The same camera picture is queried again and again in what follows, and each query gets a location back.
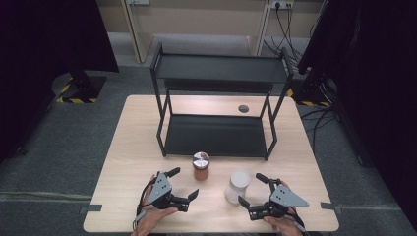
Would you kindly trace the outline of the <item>grey tape strip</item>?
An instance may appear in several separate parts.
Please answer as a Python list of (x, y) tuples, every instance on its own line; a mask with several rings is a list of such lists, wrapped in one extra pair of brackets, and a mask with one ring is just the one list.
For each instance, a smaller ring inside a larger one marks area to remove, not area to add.
[(332, 203), (324, 203), (324, 202), (321, 202), (321, 208), (322, 209), (330, 209), (330, 210), (333, 210), (336, 214), (342, 214), (342, 209), (339, 206), (335, 206)]
[(86, 214), (90, 211), (101, 211), (102, 205), (88, 205), (88, 206), (82, 206), (79, 210), (79, 214)]

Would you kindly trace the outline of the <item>stand base with hazard stripes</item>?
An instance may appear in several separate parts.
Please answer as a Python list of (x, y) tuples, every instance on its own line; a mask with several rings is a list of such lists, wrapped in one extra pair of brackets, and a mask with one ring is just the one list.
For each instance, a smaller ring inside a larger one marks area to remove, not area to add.
[(105, 76), (89, 76), (85, 71), (76, 73), (58, 95), (59, 103), (95, 103), (106, 81)]
[(330, 107), (330, 103), (318, 88), (306, 91), (304, 82), (304, 79), (293, 79), (287, 94), (299, 105)]

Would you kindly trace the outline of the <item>white wall power socket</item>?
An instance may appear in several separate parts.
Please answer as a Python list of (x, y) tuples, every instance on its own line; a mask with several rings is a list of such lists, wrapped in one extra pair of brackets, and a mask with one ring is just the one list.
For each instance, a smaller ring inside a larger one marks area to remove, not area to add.
[(272, 0), (270, 7), (274, 10), (290, 10), (293, 8), (294, 0)]

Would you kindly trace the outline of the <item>silver-lidded jar of orange powder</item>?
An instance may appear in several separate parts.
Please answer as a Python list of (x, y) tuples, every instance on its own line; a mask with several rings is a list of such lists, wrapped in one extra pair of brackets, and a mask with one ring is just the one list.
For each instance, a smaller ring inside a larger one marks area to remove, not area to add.
[(209, 155), (203, 151), (193, 156), (194, 178), (198, 181), (205, 181), (209, 177)]

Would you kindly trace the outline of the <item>black curtain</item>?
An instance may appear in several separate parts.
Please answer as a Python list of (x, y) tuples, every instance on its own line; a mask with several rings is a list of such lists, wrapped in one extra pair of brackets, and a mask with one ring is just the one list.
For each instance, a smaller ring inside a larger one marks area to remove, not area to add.
[(417, 0), (328, 0), (298, 64), (336, 86), (364, 162), (417, 230)]
[(0, 162), (13, 156), (53, 81), (118, 65), (96, 0), (0, 0)]

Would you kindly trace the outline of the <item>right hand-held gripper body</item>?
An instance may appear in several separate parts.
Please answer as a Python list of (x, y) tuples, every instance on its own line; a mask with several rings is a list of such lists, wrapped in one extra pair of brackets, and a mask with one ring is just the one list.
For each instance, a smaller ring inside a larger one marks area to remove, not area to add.
[(251, 220), (263, 219), (266, 216), (283, 217), (291, 207), (307, 207), (304, 199), (285, 187), (279, 179), (270, 179), (270, 195), (261, 206), (250, 206), (248, 210)]

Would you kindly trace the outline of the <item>person's left hand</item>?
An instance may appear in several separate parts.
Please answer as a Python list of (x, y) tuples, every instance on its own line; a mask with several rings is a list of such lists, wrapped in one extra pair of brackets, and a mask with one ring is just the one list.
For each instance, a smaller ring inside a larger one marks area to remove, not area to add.
[(154, 179), (155, 176), (152, 175), (141, 194), (138, 207), (139, 214), (134, 219), (133, 232), (130, 234), (130, 236), (148, 236), (164, 217), (178, 211), (178, 209), (175, 207), (158, 209), (154, 206), (147, 206), (148, 197), (150, 191), (152, 190), (151, 181)]

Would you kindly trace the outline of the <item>person's right hand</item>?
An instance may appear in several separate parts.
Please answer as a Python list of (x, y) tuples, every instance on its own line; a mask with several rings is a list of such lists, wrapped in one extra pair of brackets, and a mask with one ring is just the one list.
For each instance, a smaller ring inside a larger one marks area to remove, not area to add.
[(282, 236), (304, 236), (303, 233), (294, 225), (293, 214), (296, 213), (296, 208), (291, 207), (289, 215), (281, 218), (266, 216), (264, 222), (268, 223), (274, 232), (280, 233)]

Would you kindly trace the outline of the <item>black two-tier metal rack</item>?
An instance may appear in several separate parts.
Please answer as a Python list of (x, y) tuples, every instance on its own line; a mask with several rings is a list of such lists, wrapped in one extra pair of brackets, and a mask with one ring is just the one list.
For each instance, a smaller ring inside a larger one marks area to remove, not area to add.
[[(166, 137), (161, 129), (156, 133), (164, 156), (205, 151), (213, 156), (269, 159), (277, 143), (274, 122), (294, 76), (285, 49), (271, 58), (166, 53), (159, 44), (149, 70), (159, 123), (170, 116)], [(282, 85), (282, 96), (272, 105), (270, 95), (276, 85)], [(173, 111), (173, 90), (262, 94), (265, 101), (258, 116), (181, 114)]]

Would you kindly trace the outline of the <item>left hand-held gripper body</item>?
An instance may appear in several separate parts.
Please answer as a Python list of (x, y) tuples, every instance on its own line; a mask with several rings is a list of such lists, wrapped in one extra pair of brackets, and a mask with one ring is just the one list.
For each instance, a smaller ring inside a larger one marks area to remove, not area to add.
[(151, 181), (152, 190), (150, 191), (147, 204), (158, 209), (175, 207), (179, 211), (187, 212), (189, 201), (187, 198), (175, 197), (172, 194), (173, 187), (164, 172), (158, 172), (155, 179)]

